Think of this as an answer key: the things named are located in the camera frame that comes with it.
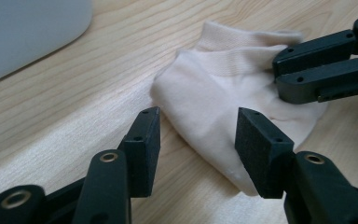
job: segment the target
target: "fabric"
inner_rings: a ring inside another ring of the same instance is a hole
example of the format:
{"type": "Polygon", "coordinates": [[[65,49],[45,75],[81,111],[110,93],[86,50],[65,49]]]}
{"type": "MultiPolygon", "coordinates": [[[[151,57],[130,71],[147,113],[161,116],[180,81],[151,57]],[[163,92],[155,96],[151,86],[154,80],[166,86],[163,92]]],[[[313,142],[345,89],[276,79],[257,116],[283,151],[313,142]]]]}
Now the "fabric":
{"type": "Polygon", "coordinates": [[[278,97],[272,60],[301,41],[294,31],[250,32],[204,24],[193,49],[180,49],[152,85],[154,103],[179,134],[247,195],[255,186],[234,148],[239,107],[269,118],[298,147],[326,104],[287,104],[278,97]]]}

